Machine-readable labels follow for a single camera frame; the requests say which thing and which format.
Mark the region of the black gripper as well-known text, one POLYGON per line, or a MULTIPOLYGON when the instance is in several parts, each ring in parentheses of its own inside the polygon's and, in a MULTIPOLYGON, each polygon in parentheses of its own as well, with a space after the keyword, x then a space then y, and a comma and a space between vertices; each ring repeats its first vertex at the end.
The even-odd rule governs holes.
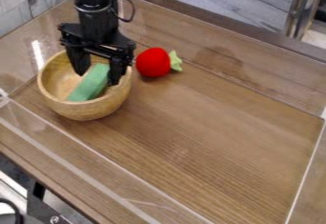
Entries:
POLYGON ((118 7, 77 7, 78 23, 59 25, 61 43, 67 49, 70 63, 78 75, 91 66, 91 55, 110 61, 109 85, 117 86, 132 65, 136 42, 120 30, 120 22, 132 19, 120 17, 118 7))

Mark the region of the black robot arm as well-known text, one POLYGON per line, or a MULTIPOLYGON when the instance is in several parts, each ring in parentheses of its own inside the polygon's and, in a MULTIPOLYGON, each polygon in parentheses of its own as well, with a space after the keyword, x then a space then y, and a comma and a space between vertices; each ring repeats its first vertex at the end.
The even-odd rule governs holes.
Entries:
POLYGON ((120 17, 120 0, 75 0, 78 23, 62 23, 61 43, 66 47, 69 60, 77 74, 83 75, 91 67, 91 55, 110 62, 109 85, 117 86, 133 64, 136 42, 120 30, 121 22, 132 22, 120 17))

